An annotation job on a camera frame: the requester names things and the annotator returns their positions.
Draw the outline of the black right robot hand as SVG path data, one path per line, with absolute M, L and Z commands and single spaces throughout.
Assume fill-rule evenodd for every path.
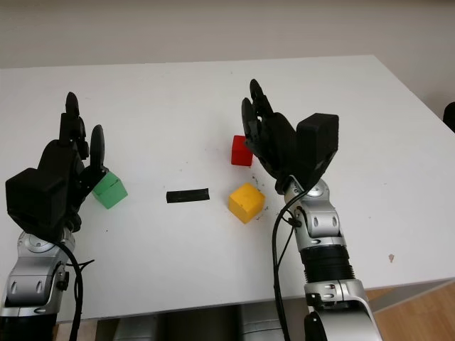
M 287 118 L 274 112 L 258 81 L 250 81 L 250 97 L 241 106 L 242 125 L 246 147 L 276 180 L 275 190 L 283 195 L 290 177 L 298 177 L 304 171 L 298 155 L 296 130 Z

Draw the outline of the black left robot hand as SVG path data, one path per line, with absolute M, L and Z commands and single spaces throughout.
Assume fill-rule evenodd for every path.
M 57 216 L 52 227 L 80 230 L 79 209 L 86 197 L 107 175 L 104 165 L 105 136 L 101 125 L 93 128 L 86 141 L 85 124 L 76 95 L 69 92 L 65 112 L 60 116 L 59 138 L 45 147 L 38 169 L 63 181 L 63 203 L 51 212 Z

